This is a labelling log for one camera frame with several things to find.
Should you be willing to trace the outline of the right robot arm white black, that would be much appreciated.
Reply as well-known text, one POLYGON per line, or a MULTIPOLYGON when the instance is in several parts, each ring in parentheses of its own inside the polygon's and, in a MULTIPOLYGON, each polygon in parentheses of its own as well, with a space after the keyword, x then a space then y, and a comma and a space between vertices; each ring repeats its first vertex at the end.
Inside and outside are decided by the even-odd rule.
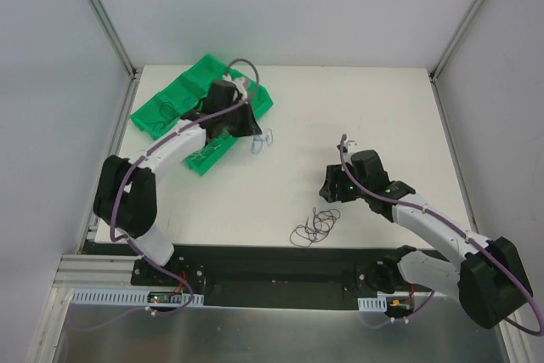
POLYGON ((433 209, 415 189, 392 180, 374 150, 337 146, 340 162, 326 167, 320 196, 329 203, 361 199, 376 214, 419 236, 439 253, 411 246, 387 255, 366 275, 367 285, 392 294, 417 284, 456 300, 477 325, 490 329, 528 304, 537 309, 517 248, 464 230, 433 209))

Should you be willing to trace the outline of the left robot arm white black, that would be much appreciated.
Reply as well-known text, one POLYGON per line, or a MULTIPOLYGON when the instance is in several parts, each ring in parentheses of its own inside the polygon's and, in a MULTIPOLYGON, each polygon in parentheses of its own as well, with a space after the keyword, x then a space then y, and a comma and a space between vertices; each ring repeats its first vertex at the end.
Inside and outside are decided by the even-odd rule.
POLYGON ((172 260, 173 244, 156 227, 156 187, 177 164, 218 139, 223 132, 248 137, 262 132, 257 124, 245 77, 229 75, 212 81, 195 108, 184 113, 154 144, 130 157, 111 155, 102 165, 93 213, 110 226, 110 239, 133 243, 152 261, 150 275, 160 285, 172 285, 179 264, 172 260))

